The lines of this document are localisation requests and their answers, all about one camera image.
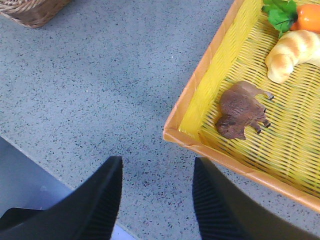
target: wicker basket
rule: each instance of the wicker basket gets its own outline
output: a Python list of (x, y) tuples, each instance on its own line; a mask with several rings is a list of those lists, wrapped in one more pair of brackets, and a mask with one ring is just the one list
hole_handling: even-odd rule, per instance
[(71, 0), (0, 0), (0, 13), (28, 28), (50, 21)]
[[(298, 5), (320, 0), (296, 0)], [(265, 58), (278, 32), (262, 0), (235, 0), (168, 117), (163, 138), (209, 158), (320, 213), (320, 68), (304, 63), (288, 81), (267, 78)], [(258, 100), (270, 128), (227, 140), (215, 128), (221, 94), (237, 81), (274, 94)]]

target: brown toy bison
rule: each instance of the brown toy bison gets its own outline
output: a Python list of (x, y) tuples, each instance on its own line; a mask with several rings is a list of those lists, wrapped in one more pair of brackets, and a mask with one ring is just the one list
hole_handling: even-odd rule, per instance
[(215, 124), (217, 131), (227, 139), (245, 140), (245, 127), (251, 126), (259, 134), (259, 122), (265, 127), (271, 124), (266, 120), (266, 108), (255, 99), (258, 94), (265, 94), (272, 100), (274, 96), (267, 91), (256, 88), (246, 81), (235, 83), (226, 90), (220, 99), (222, 117)]

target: black plastic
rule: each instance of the black plastic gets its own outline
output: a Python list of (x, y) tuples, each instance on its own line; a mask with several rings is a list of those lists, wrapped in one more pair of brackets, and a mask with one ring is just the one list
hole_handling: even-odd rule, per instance
[(108, 240), (119, 211), (122, 159), (107, 161), (79, 188), (44, 211), (13, 208), (0, 218), (0, 240)]
[(206, 158), (195, 159), (192, 194), (202, 240), (320, 240), (257, 204)]

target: terrazzo floor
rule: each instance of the terrazzo floor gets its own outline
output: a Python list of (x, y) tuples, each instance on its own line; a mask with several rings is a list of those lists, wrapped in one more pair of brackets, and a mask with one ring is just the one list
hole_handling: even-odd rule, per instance
[[(0, 16), (0, 135), (62, 183), (124, 160), (117, 224), (141, 240), (199, 240), (195, 153), (164, 123), (232, 0), (77, 0), (29, 29)], [(320, 215), (224, 167), (271, 212), (320, 236)]]

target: green leaf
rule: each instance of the green leaf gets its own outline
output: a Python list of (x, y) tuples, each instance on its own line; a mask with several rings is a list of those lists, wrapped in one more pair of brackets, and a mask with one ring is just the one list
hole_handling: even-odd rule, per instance
[(293, 0), (263, 0), (262, 11), (268, 14), (268, 21), (279, 31), (279, 38), (298, 19), (297, 4)]

